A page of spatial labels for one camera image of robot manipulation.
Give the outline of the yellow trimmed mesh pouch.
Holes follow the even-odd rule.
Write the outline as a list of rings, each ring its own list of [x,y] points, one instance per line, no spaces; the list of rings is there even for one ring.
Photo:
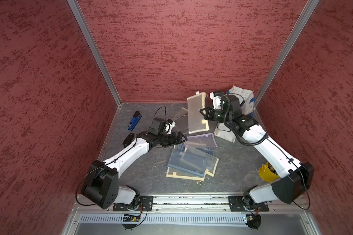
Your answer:
[[[205,132],[209,130],[208,121],[200,113],[201,109],[205,108],[205,99],[207,94],[205,92],[196,92],[194,96],[187,98],[188,110],[188,131],[189,134]]]

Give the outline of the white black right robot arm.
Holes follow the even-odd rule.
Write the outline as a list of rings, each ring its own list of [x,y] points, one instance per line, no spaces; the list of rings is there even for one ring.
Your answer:
[[[292,204],[303,193],[308,193],[314,174],[314,167],[310,163],[302,163],[290,155],[266,133],[254,117],[242,114],[242,102],[237,96],[215,91],[210,94],[210,98],[213,106],[200,109],[204,119],[223,124],[242,145],[255,147],[278,176],[271,183],[244,192],[244,208],[251,210],[254,206],[273,200]]]

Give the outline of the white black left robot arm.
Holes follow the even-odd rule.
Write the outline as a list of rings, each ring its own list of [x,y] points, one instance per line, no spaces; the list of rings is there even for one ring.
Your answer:
[[[119,179],[137,159],[156,146],[169,147],[183,144],[187,137],[174,132],[171,119],[154,118],[148,131],[136,135],[134,140],[119,153],[104,161],[94,161],[87,175],[77,187],[92,204],[108,209],[113,204],[136,210],[140,205],[140,192],[130,186],[120,186]]]

